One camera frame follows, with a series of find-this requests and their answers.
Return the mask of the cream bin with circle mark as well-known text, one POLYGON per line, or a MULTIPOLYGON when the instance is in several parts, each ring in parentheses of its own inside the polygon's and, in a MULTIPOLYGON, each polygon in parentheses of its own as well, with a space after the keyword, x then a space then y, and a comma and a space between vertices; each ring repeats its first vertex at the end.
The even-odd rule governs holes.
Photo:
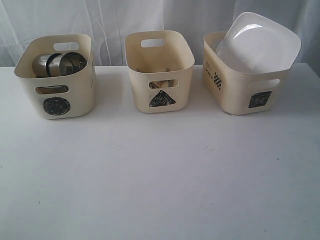
POLYGON ((79 117, 89 113, 96 100, 96 72, 92 39, 85 34, 48 35, 33 40, 20 57, 14 74, 37 114, 47 120, 79 117), (87 60, 81 71, 57 77, 37 77, 33 61, 38 55, 56 53, 57 43, 74 42, 87 60))

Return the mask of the cream bin with square mark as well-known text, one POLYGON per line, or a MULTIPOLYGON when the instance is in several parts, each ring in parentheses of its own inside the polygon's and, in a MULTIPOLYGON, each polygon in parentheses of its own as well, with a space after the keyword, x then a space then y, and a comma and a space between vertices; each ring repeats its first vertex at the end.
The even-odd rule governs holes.
POLYGON ((247 74, 228 67, 215 53, 227 31, 212 32, 203 38, 202 79, 219 104, 231 115, 270 110, 277 102, 291 67, 281 71, 247 74))

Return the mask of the white square plate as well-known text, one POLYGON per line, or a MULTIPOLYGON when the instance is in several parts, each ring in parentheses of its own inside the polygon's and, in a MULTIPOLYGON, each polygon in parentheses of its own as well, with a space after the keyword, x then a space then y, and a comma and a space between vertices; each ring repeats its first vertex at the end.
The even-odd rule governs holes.
POLYGON ((289 69, 301 45, 300 38, 283 25, 253 12, 243 12, 215 53, 232 70, 264 74, 289 69))

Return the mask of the wooden chopstick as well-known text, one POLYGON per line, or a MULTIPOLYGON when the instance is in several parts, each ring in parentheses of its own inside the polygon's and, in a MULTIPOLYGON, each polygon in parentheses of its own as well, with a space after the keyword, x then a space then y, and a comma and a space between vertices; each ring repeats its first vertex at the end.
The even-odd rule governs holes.
POLYGON ((175 80, 161 80, 161 81, 151 81, 149 87, 151 89, 161 89, 161 88, 171 88, 175 84, 175 80))

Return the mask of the stainless steel cup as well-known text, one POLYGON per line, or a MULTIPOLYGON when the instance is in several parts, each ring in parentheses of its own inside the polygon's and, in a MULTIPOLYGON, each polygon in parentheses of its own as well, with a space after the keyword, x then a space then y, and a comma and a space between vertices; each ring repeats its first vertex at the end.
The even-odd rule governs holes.
POLYGON ((78 52, 57 53, 50 57, 47 67, 49 77, 62 77, 75 74, 87 65, 87 59, 78 52))
POLYGON ((61 53, 40 54, 32 62, 32 70, 37 78, 50 77, 49 64, 61 53))

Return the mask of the white backdrop curtain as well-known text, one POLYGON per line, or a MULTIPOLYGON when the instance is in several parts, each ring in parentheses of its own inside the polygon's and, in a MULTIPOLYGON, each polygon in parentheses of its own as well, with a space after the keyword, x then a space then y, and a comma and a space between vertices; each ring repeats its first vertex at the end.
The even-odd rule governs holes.
POLYGON ((60 34, 91 37, 98 66, 121 66, 125 37, 172 30, 187 40, 195 61, 203 59, 203 37, 226 31, 244 12, 269 18, 301 40, 297 57, 320 71, 320 3, 317 0, 3 0, 0 3, 0 64, 17 64, 36 38, 60 34))

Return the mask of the cream bin with triangle mark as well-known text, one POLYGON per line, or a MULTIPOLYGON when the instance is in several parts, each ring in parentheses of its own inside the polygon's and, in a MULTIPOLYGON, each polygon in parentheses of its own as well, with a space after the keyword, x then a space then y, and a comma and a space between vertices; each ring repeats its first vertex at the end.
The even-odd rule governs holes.
POLYGON ((184 36, 173 30, 136 32, 125 38, 125 58, 136 108, 143 113, 178 111, 188 102, 194 55, 184 36), (174 80, 169 88, 152 81, 174 80))

